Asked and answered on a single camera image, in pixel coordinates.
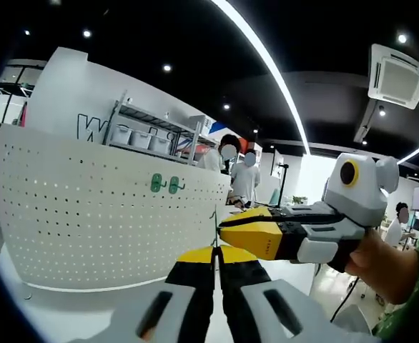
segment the black cable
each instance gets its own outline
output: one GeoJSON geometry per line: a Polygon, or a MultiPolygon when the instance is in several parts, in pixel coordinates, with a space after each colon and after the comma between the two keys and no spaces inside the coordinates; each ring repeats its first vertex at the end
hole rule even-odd
{"type": "Polygon", "coordinates": [[[330,320],[331,323],[333,323],[333,320],[337,316],[338,311],[341,310],[342,306],[346,303],[347,298],[350,297],[351,293],[353,292],[355,285],[358,283],[359,277],[354,281],[353,286],[351,287],[350,291],[346,294],[346,298],[341,302],[340,306],[337,308],[337,310],[333,313],[332,319],[330,320]]]}
{"type": "Polygon", "coordinates": [[[319,264],[317,265],[317,271],[315,272],[315,277],[319,274],[319,272],[320,272],[321,268],[322,268],[322,265],[321,265],[321,263],[319,263],[319,264]]]}
{"type": "Polygon", "coordinates": [[[271,207],[269,204],[263,204],[262,202],[254,202],[257,205],[262,205],[262,206],[266,206],[266,207],[271,207]]]}

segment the human hand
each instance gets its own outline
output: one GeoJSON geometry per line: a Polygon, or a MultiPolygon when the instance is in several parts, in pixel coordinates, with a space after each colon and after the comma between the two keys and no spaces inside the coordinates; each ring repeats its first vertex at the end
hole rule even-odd
{"type": "Polygon", "coordinates": [[[360,241],[359,246],[350,254],[350,260],[346,264],[345,272],[351,275],[361,276],[365,271],[377,262],[380,247],[384,244],[380,235],[370,229],[360,241]]]}

